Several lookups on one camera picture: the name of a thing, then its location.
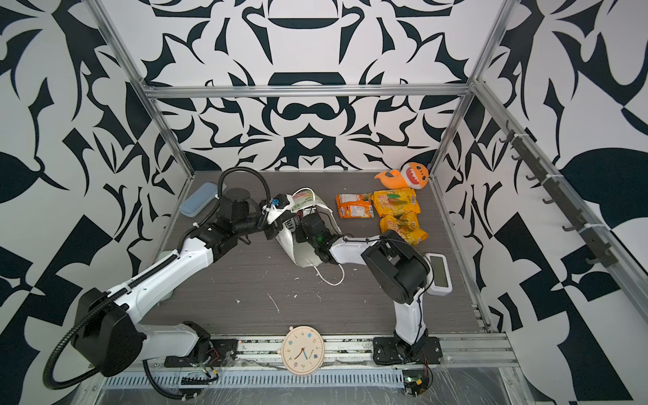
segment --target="cable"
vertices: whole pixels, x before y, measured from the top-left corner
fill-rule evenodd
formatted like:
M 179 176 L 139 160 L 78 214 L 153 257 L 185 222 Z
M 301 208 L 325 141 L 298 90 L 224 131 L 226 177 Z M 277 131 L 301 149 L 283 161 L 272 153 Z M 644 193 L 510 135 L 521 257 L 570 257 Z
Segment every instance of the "cable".
M 261 176 L 261 173 L 257 172 L 253 168 L 249 167 L 243 167 L 243 166 L 237 166 L 237 167 L 230 167 L 229 169 L 225 170 L 221 175 L 220 178 L 218 179 L 218 195 L 219 197 L 223 193 L 223 182 L 225 181 L 225 178 L 230 175 L 230 173 L 234 172 L 248 172 L 250 174 L 255 175 L 259 180 L 261 180 L 261 184 L 263 185 L 263 189 L 266 192 L 266 207 L 269 208 L 272 205 L 272 197 L 270 196 L 270 187 L 268 186 L 268 183 L 266 182 L 266 179 Z M 259 218 L 259 221 L 257 222 L 257 228 L 261 229 L 263 225 L 266 223 L 268 220 L 268 211 L 263 209 L 263 212 L 261 213 L 261 217 Z
M 176 260 L 178 257 L 179 255 L 170 255 L 162 263 L 158 264 L 156 267 L 152 268 L 151 270 L 142 273 L 138 278 L 128 283 L 128 286 L 130 288 L 136 287 L 137 285 L 141 284 L 144 280 L 151 277 L 153 274 L 167 267 L 171 262 Z M 95 316 L 97 316 L 101 311 L 103 311 L 108 305 L 114 303 L 118 298 L 120 298 L 122 295 L 126 294 L 127 292 L 128 290 L 126 288 L 122 288 L 121 290 L 115 292 L 105 300 L 101 301 L 95 308 L 92 308 L 86 314 L 86 316 L 84 316 L 79 322 L 77 322 L 76 325 L 74 325 L 69 331 L 67 331 L 67 333 L 63 336 L 63 338 L 54 347 L 52 354 L 49 355 L 49 358 L 45 363 L 45 368 L 43 369 L 43 384 L 45 385 L 45 387 L 47 387 L 48 389 L 69 388 L 73 385 L 80 383 L 81 381 L 87 378 L 90 378 L 91 376 L 99 372 L 97 368 L 94 368 L 90 371 L 86 371 L 80 376 L 71 378 L 67 381 L 56 381 L 54 379 L 54 367 L 56 366 L 56 362 L 58 361 L 58 358 L 61 356 L 61 353 L 63 353 L 63 349 L 65 349 L 65 346 L 67 346 L 67 344 L 72 340 L 72 338 L 76 335 L 76 333 L 81 330 L 82 327 L 90 323 L 90 321 Z
M 338 281 L 336 284 L 330 283 L 328 280 L 326 280 L 324 277 L 322 277 L 322 274 L 319 273 L 318 267 L 316 265 L 314 265 L 314 264 L 311 264 L 311 265 L 313 267 L 315 267 L 315 271 L 318 273 L 319 278 L 324 280 L 324 282 L 327 283 L 330 286 L 333 286 L 333 287 L 339 286 L 340 284 L 342 284 L 342 281 L 344 281 L 344 267 L 342 267 L 342 265 L 339 264 L 339 263 L 338 263 L 338 266 L 342 269 L 342 279 L 340 281 Z
M 168 391 L 165 391 L 161 386 L 157 384 L 153 376 L 151 375 L 151 370 L 148 368 L 148 360 L 142 360 L 142 364 L 144 365 L 144 374 L 146 374 L 146 378 L 148 379 L 148 382 L 151 383 L 151 386 L 153 387 L 154 390 L 157 391 L 158 394 L 162 395 L 165 398 L 169 399 L 176 399 L 176 400 L 186 400 L 188 399 L 186 395 L 180 395 L 180 394 L 174 394 Z

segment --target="metal bracket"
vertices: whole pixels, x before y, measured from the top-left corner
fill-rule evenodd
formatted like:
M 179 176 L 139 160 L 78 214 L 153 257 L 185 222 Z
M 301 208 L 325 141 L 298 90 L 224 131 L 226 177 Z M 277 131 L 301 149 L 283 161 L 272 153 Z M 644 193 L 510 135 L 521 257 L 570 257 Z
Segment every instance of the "metal bracket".
M 378 365 L 424 364 L 426 360 L 429 364 L 440 364 L 442 357 L 439 339 L 433 336 L 425 339 L 420 348 L 406 347 L 398 337 L 373 338 L 373 361 Z

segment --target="clock face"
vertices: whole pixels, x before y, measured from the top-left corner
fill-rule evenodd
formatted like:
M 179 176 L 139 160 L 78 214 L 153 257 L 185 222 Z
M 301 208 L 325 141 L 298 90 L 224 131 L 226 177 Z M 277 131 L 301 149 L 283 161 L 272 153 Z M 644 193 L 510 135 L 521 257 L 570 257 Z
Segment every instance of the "clock face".
M 324 341 L 315 329 L 296 327 L 286 335 L 280 354 L 286 368 L 294 374 L 311 374 L 324 360 Z

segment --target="white shopping bag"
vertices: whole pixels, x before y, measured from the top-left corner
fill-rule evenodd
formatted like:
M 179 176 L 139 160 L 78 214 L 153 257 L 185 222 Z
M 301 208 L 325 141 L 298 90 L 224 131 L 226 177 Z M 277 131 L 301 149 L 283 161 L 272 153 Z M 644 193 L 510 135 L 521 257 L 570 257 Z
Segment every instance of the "white shopping bag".
M 291 218 L 284 222 L 283 229 L 277 235 L 277 240 L 281 247 L 286 251 L 288 256 L 300 267 L 313 267 L 319 266 L 322 260 L 315 254 L 315 249 L 308 243 L 297 243 L 295 240 L 295 229 L 305 215 L 320 212 L 322 216 L 328 216 L 328 219 L 323 218 L 326 227 L 331 233 L 342 234 L 340 227 L 333 218 L 333 211 L 322 201 L 315 192 L 309 188 L 297 190 L 292 195 L 295 205 L 292 207 L 291 212 L 297 214 L 295 218 Z

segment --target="gray table surface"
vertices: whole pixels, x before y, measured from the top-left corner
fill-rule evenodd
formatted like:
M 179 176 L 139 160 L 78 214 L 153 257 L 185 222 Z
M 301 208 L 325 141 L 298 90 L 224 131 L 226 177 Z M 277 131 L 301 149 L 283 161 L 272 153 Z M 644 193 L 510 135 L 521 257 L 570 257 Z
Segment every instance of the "gray table surface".
M 380 234 L 379 218 L 341 219 L 335 196 L 383 189 L 370 172 L 264 172 L 272 196 L 291 194 L 311 187 L 334 211 L 344 233 L 356 237 Z M 218 183 L 220 172 L 197 172 L 190 189 L 205 181 Z M 230 174 L 228 187 L 250 191 L 259 201 L 264 191 L 259 180 L 247 173 Z M 417 192 L 421 228 L 429 237 L 417 247 L 442 253 L 448 259 L 454 290 L 444 296 L 425 294 L 424 320 L 430 332 L 478 332 L 480 330 L 465 289 L 456 257 L 429 187 Z M 180 215 L 166 248 L 174 249 L 184 231 L 201 220 L 214 202 L 196 218 Z M 171 299 L 153 308 L 143 320 L 149 325 L 175 325 L 193 321 L 212 334 L 286 334 L 289 326 L 310 325 L 322 334 L 391 333 L 395 327 L 393 301 L 380 290 L 366 266 L 345 265 L 346 278 L 330 286 L 313 268 L 296 266 L 276 240 L 262 233 L 251 235 L 252 245 L 239 243 L 227 255 L 178 286 Z M 322 264 L 320 273 L 332 283 L 339 281 L 337 266 Z M 270 297 L 274 299 L 279 311 Z

